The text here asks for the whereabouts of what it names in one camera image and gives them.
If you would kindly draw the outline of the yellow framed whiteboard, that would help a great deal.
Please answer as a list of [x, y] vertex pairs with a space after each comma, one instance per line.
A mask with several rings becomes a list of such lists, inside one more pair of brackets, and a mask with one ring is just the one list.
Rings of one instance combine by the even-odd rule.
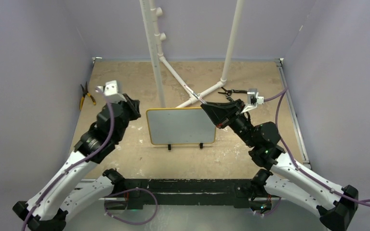
[[145, 113], [152, 145], [212, 144], [216, 126], [200, 107], [152, 108]]

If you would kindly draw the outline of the white red whiteboard marker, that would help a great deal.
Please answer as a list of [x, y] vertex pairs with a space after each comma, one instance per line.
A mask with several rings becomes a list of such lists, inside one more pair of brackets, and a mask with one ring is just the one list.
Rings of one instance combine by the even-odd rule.
[[201, 102], [202, 104], [206, 104], [207, 102], [199, 95], [197, 94], [195, 91], [193, 91], [188, 85], [184, 85], [184, 88], [195, 98], [197, 99], [199, 102]]

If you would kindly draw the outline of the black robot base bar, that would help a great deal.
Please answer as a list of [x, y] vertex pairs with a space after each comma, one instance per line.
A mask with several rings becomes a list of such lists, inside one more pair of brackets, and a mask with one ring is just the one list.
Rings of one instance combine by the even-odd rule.
[[249, 208], [267, 213], [275, 207], [264, 190], [264, 175], [253, 179], [126, 179], [115, 169], [102, 174], [111, 181], [112, 194], [123, 193], [128, 209], [145, 205], [212, 205]]

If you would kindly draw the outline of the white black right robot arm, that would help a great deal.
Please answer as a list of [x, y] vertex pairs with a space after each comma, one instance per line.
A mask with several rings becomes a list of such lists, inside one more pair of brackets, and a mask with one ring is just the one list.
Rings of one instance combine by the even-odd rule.
[[278, 145], [281, 140], [274, 122], [253, 125], [243, 111], [245, 103], [205, 102], [201, 108], [219, 129], [230, 127], [250, 148], [249, 156], [262, 174], [251, 183], [252, 192], [283, 197], [315, 214], [331, 231], [348, 229], [358, 206], [358, 190], [341, 186], [313, 172]]

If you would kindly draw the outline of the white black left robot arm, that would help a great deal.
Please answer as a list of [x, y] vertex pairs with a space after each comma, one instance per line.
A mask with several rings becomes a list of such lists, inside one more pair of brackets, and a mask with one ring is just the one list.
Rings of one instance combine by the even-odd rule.
[[23, 221], [22, 230], [61, 231], [78, 213], [99, 198], [118, 197], [124, 183], [106, 176], [73, 193], [80, 181], [122, 141], [130, 121], [140, 118], [139, 100], [123, 94], [122, 100], [106, 99], [106, 105], [76, 143], [55, 176], [28, 201], [18, 201], [13, 211]]

